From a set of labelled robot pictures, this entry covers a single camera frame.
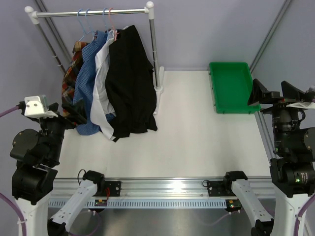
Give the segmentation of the black shirt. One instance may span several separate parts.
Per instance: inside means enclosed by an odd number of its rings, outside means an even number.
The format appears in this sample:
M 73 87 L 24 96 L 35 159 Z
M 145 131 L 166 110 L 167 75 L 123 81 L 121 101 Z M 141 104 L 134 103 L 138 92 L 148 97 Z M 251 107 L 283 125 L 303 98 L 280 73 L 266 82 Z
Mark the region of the black shirt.
M 108 99 L 116 113 L 110 121 L 114 141 L 157 131 L 154 118 L 157 96 L 153 66 L 147 58 L 136 26 L 118 31 L 118 39 L 109 46 L 110 63 L 105 79 Z

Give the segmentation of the pink wire hanger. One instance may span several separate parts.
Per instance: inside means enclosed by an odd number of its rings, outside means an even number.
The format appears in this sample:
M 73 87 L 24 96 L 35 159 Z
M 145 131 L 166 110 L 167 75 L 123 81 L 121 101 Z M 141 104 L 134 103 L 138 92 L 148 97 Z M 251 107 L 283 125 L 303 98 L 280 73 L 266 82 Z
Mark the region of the pink wire hanger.
M 112 7 L 109 8 L 109 10 L 108 10 L 108 17 L 109 17 L 110 24 L 111 24 L 111 26 L 112 26 L 112 30 L 113 30 L 113 33 L 114 33 L 114 41 L 117 41 L 118 32 L 117 32 L 117 30 L 116 30 L 116 28 L 115 28 L 115 24 L 114 24 L 114 22 L 113 22 L 113 20 L 112 20 L 112 17 L 111 17 L 111 12 L 112 12 L 112 10 L 113 10 Z

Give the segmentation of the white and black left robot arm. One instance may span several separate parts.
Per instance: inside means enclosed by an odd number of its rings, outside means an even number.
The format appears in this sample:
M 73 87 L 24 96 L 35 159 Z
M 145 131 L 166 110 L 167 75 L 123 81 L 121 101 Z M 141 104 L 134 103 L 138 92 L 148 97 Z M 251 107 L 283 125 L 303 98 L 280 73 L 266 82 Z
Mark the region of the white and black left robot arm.
M 22 115 L 36 111 L 32 121 L 39 123 L 41 130 L 25 129 L 12 142 L 10 156 L 17 161 L 12 176 L 12 196 L 19 207 L 21 230 L 24 236 L 66 236 L 92 196 L 101 196 L 105 190 L 104 175 L 87 171 L 75 193 L 51 218 L 47 217 L 48 203 L 58 171 L 64 132 L 87 122 L 83 101 L 74 105 L 63 104 L 69 115 L 58 112 L 58 103 L 49 106 L 40 101 L 21 101 L 15 110 Z

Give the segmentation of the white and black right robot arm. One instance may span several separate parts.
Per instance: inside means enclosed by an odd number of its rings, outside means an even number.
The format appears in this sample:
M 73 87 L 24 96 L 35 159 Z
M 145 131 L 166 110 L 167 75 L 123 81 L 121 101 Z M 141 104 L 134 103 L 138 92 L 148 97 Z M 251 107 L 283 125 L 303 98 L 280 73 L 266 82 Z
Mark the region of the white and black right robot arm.
M 263 207 L 244 172 L 227 172 L 223 178 L 224 192 L 240 201 L 253 236 L 301 236 L 306 211 L 315 200 L 315 130 L 300 127 L 305 111 L 315 106 L 315 89 L 301 91 L 287 81 L 281 87 L 281 92 L 269 91 L 254 79 L 248 99 L 250 106 L 267 105 L 261 112 L 272 117 L 275 158 L 270 160 L 270 174 L 275 214 Z

